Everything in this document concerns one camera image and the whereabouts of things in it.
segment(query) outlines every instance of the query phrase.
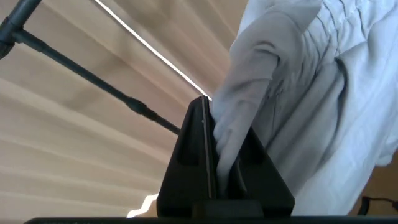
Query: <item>bright light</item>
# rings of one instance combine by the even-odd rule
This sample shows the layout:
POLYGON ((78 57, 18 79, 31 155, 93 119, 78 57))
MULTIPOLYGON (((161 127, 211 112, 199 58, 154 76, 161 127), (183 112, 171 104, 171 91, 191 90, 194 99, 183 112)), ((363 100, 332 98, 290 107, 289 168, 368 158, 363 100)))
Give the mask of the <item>bright light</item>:
POLYGON ((149 210, 149 208, 150 208, 150 205, 152 204, 152 202, 153 202, 154 200, 157 199, 157 196, 158 196, 158 195, 159 195, 159 194, 148 195, 148 196, 145 198, 144 203, 142 203, 141 208, 140 208, 140 209, 137 209, 137 210, 131 210, 131 211, 127 214, 127 217, 128 217, 128 218, 132 218, 132 217, 135 217, 135 216, 137 216, 137 215, 141 215, 141 214, 143 214, 143 213, 148 212, 148 210, 149 210))
POLYGON ((181 72, 173 63, 171 63, 169 60, 167 60, 162 54, 160 54, 153 46, 148 44, 140 35, 138 35, 131 27, 129 27, 125 22, 123 22, 122 19, 119 18, 108 6, 106 6, 104 3, 102 3, 100 0, 95 0, 109 15, 111 15, 116 21, 118 21, 124 28, 126 28, 127 31, 129 31, 134 37, 138 39, 139 42, 144 44, 145 47, 147 47, 152 53, 154 53, 158 58, 160 58, 166 65, 168 65, 170 68, 172 68, 175 72, 177 72, 180 76, 182 76, 189 84, 191 84, 193 87, 195 87, 201 94, 207 96, 209 100, 211 98, 206 94, 204 90, 202 90, 196 83, 194 83, 189 77, 186 76, 183 72, 181 72))

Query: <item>folded cloth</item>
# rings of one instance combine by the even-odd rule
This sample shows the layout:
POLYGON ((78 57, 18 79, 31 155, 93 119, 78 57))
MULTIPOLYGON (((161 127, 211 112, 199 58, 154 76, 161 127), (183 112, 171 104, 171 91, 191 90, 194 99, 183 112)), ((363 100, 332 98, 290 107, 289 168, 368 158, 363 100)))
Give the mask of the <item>folded cloth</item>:
POLYGON ((293 215, 345 215, 398 147, 398 0, 249 0, 211 114, 225 194, 250 126, 293 215))

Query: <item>beige curtain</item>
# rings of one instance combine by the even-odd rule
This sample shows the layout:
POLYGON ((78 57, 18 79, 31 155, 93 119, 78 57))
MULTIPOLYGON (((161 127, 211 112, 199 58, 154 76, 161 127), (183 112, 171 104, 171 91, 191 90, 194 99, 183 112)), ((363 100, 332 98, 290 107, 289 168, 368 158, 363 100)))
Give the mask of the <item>beige curtain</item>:
MULTIPOLYGON (((245 1, 101 2, 210 96, 222 82, 245 1)), ((177 126, 200 95, 94 0, 43 1, 25 29, 177 126)), ((126 216, 177 139, 25 45, 0 61, 0 116, 0 222, 126 216)))

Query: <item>black metal pole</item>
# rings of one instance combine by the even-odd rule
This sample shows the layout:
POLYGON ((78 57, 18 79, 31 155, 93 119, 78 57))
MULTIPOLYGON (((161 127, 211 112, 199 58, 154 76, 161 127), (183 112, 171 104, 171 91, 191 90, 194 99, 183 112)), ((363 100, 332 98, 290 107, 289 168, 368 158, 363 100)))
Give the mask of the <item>black metal pole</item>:
POLYGON ((128 107, 136 113, 155 121, 159 125, 175 134, 180 133, 180 129, 178 127, 159 116, 155 111, 148 108, 143 102, 125 95, 115 87, 106 83, 104 80, 98 78, 87 69, 83 68, 60 52, 48 46, 44 41, 25 31, 23 29, 25 22, 35 11, 40 2, 41 0, 20 0, 10 15, 2 22, 0 25, 0 59, 4 58, 11 51, 15 42, 24 43, 36 51, 42 52, 61 65, 69 68, 77 75, 113 95, 128 105, 128 107))
POLYGON ((60 63, 61 65, 69 68, 71 71, 75 72, 77 75, 83 77, 85 80, 91 82, 92 84, 98 86, 102 90, 108 92, 109 94, 113 95, 117 99, 124 102, 130 109, 135 111, 136 113, 145 116, 148 119, 151 119, 158 123, 159 125, 163 126, 164 128, 168 129, 169 131, 179 134, 180 129, 176 127, 174 124, 168 122, 166 119, 160 117, 155 111, 148 108, 143 102, 132 98, 130 96, 125 95, 121 91, 117 90, 115 87, 111 86, 110 84, 106 83, 104 80, 98 78, 96 75, 88 71, 87 69, 83 68, 82 66, 78 65, 74 61, 70 60, 60 52, 56 51, 55 49, 48 46, 44 41, 40 40, 39 38, 35 37, 31 33, 20 30, 14 33, 14 38, 17 43, 24 43, 29 47, 32 47, 38 52, 42 52, 49 58, 55 60, 56 62, 60 63))

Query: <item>brown surface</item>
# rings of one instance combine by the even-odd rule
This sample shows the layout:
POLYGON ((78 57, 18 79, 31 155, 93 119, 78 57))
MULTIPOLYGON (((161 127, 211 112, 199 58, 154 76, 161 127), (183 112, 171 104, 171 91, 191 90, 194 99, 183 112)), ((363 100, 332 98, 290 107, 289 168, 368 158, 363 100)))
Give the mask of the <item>brown surface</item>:
MULTIPOLYGON (((369 197, 382 197, 398 200, 398 153, 389 166, 376 167, 372 176, 362 192, 369 197)), ((350 215, 356 215, 361 206, 361 198, 358 199, 350 215)), ((398 215, 391 203, 371 202, 368 215, 398 215)))

